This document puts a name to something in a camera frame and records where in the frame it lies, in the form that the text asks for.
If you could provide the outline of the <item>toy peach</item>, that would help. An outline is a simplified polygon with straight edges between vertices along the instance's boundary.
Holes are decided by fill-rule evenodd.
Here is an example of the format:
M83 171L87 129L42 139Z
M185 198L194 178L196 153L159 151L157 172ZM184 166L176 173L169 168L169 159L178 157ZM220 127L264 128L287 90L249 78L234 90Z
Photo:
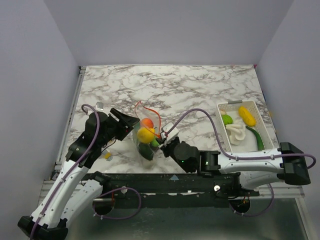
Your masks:
M154 128L154 123L150 118L143 118L140 121L140 126L141 127L145 127L145 128L149 128L149 129L153 129Z

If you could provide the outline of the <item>toy green vegetable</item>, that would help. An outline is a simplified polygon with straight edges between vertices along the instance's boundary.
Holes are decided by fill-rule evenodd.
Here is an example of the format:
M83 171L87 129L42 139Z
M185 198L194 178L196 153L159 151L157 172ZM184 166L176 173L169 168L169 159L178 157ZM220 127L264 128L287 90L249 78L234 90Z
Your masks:
M157 138L154 138L154 139L150 142L149 145L150 145L152 148L158 148L160 144L158 143Z

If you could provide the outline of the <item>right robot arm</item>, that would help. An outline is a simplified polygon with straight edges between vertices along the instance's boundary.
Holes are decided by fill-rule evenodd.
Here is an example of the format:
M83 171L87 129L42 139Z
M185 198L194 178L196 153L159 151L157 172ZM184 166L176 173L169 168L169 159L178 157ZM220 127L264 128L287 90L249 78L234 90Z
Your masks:
M230 183L230 191L236 196L275 182L292 186L311 183L305 154L289 142L282 142L279 148L244 153L199 150L177 136L158 143L164 156L172 158L186 173L206 178L236 174L238 179Z

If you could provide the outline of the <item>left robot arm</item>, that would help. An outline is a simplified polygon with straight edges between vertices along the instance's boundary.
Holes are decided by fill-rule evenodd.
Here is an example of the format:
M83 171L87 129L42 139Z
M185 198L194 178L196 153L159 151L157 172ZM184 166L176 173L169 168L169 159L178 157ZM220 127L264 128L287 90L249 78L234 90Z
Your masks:
M111 140L122 141L140 121L137 117L119 112L110 114L96 111L83 104L82 111L89 114L82 134L73 142L65 156L57 179L41 204L29 216L22 216L18 227L31 240L64 240L75 218L96 197L107 197L111 191L108 177L96 172L84 187L76 187L101 156L103 147Z

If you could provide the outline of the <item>clear zip top bag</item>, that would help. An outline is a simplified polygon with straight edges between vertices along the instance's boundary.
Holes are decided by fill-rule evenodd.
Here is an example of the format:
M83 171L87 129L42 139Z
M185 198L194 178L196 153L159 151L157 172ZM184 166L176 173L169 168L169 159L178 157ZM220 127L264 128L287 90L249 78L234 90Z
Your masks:
M156 162L160 151L162 119L160 114L139 101L133 109L139 122L133 129L133 142L136 145L140 161L144 168L150 168Z

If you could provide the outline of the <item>toy lemon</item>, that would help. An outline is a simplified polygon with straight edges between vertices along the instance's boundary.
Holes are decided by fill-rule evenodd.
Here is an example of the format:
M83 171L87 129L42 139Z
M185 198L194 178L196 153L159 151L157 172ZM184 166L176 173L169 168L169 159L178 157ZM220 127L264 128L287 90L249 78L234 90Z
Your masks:
M155 129L141 127L136 134L136 137L139 142L144 144L149 144L155 138Z

